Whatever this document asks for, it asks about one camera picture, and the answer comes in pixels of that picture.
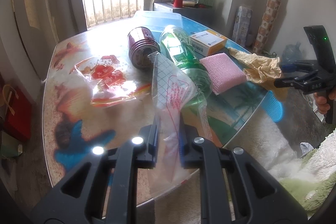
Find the person's right hand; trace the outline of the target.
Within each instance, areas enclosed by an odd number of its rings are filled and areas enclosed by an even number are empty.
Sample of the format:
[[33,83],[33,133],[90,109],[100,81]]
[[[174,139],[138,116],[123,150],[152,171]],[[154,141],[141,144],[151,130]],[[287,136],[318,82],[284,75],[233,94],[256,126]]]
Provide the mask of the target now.
[[[329,100],[335,100],[336,89],[329,93]],[[330,109],[330,104],[327,102],[327,98],[324,96],[319,96],[318,93],[314,93],[315,104],[318,108],[318,112],[321,114],[326,114]]]

